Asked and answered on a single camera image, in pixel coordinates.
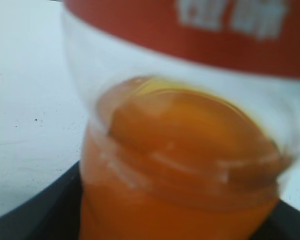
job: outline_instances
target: red label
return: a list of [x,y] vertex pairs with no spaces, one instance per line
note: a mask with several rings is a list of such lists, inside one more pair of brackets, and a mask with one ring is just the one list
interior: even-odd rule
[[65,0],[85,22],[203,64],[300,78],[300,0]]

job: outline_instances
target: drink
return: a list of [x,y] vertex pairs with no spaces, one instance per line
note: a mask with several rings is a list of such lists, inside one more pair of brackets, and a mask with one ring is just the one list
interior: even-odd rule
[[139,77],[104,93],[96,112],[80,240],[246,240],[279,200],[292,158],[212,93]]

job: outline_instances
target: black surface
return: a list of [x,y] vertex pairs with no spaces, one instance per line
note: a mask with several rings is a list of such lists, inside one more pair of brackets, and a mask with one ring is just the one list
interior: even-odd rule
[[[76,164],[39,195],[2,216],[0,240],[78,240],[81,193]],[[281,201],[250,240],[300,240],[300,212]]]

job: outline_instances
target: white table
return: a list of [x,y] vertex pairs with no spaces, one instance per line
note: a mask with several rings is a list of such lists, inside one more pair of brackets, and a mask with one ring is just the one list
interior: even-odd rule
[[[0,0],[0,215],[80,158],[87,121],[65,65],[62,4]],[[282,196],[300,210],[300,168]]]

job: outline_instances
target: orange liquid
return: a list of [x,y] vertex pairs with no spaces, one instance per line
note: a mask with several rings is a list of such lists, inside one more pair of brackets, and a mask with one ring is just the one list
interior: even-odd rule
[[221,98],[136,78],[97,113],[108,130],[87,128],[80,240],[247,240],[278,202],[290,159]]

